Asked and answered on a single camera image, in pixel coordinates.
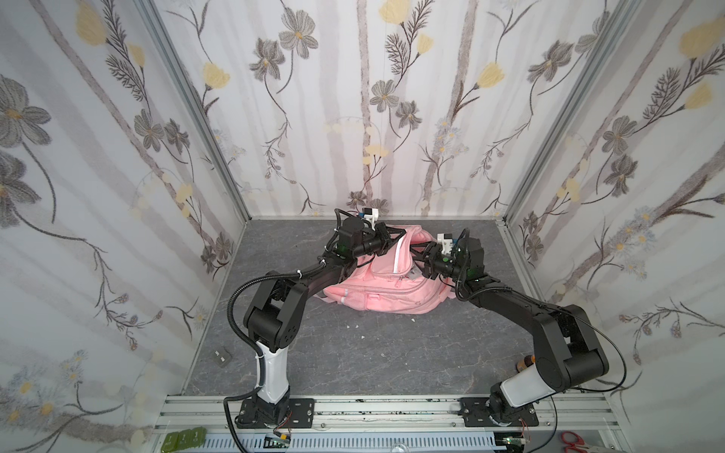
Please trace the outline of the brown bottle orange cap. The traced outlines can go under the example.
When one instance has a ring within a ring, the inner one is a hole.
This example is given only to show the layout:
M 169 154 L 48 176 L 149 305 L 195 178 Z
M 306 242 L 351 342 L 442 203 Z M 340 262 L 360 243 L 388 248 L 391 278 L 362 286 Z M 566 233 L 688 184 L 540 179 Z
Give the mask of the brown bottle orange cap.
M 515 365 L 515 370 L 517 370 L 517 373 L 521 373 L 533 366 L 535 362 L 536 358 L 534 357 L 534 355 L 527 355 L 517 362 L 517 364 Z

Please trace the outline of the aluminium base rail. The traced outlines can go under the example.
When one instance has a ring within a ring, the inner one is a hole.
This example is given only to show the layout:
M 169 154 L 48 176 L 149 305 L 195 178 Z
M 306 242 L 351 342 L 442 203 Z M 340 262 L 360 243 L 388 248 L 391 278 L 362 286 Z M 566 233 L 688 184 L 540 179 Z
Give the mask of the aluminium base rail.
M 606 452 L 630 452 L 622 426 L 601 394 L 559 394 L 534 403 L 513 424 L 502 427 L 474 396 L 304 396 L 293 417 L 279 428 L 261 422 L 239 436 L 272 434 L 289 442 L 298 433 L 492 432 L 506 451 L 561 452 L 560 436 L 572 431 Z

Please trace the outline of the pink backpack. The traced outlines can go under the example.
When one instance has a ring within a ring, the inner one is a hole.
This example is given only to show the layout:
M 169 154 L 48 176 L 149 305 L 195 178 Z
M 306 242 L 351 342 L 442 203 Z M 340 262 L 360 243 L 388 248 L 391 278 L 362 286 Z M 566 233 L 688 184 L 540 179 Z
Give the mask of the pink backpack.
M 448 280 L 428 279 L 413 262 L 410 247 L 425 245 L 432 234 L 421 226 L 406 226 L 405 236 L 382 256 L 359 267 L 345 281 L 325 288 L 318 297 L 355 311 L 424 314 L 453 297 Z

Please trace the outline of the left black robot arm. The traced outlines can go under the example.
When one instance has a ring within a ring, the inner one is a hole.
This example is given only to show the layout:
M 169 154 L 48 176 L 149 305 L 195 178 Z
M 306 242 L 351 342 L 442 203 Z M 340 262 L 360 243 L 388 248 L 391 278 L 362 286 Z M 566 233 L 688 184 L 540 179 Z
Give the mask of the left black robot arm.
M 237 432 L 252 413 L 252 423 L 274 428 L 288 419 L 291 387 L 287 373 L 288 347 L 301 327 L 311 296 L 343 282 L 364 256 L 382 256 L 401 244 L 405 228 L 372 223 L 359 214 L 337 209 L 336 226 L 317 263 L 291 273 L 270 271 L 238 287 L 227 303 L 233 333 L 248 345 L 257 361 L 253 390 L 226 396 L 223 409 L 231 439 L 240 452 L 247 449 Z

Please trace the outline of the green circuit board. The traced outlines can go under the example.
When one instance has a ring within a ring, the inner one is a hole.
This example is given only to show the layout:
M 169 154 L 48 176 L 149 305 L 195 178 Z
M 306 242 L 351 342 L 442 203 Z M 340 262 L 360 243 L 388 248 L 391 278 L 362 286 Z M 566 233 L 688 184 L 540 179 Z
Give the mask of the green circuit board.
M 207 430 L 203 427 L 169 432 L 160 446 L 160 453 L 176 453 L 183 450 L 202 447 L 206 441 Z

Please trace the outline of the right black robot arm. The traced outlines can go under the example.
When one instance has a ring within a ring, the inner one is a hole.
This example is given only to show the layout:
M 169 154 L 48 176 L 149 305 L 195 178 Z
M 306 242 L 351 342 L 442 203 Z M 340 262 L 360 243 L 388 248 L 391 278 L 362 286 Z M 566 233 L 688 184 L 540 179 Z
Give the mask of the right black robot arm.
M 410 249 L 425 277 L 449 282 L 458 300 L 501 315 L 532 337 L 534 364 L 490 389 L 486 414 L 492 423 L 511 425 L 534 403 L 580 390 L 609 372 L 600 343 L 608 338 L 585 311 L 535 299 L 491 276 L 485 270 L 483 246 L 467 228 L 450 245 L 430 241 Z

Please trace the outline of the red scissors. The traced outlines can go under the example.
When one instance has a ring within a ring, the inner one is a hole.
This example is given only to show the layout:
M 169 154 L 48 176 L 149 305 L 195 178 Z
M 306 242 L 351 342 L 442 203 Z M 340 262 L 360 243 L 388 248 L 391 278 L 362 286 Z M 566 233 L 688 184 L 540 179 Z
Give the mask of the red scissors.
M 560 436 L 564 445 L 564 453 L 587 453 L 585 441 L 579 434 L 572 431 L 564 431 Z

